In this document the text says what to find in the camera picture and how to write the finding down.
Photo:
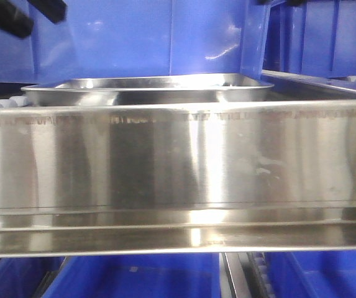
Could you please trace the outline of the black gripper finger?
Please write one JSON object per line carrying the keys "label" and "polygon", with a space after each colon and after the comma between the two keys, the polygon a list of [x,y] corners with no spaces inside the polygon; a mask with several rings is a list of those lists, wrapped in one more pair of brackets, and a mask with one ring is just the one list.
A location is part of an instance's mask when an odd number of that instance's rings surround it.
{"label": "black gripper finger", "polygon": [[30,4],[53,24],[66,18],[67,4],[62,0],[30,0]]}
{"label": "black gripper finger", "polygon": [[0,30],[26,38],[33,30],[33,20],[10,1],[0,1]]}

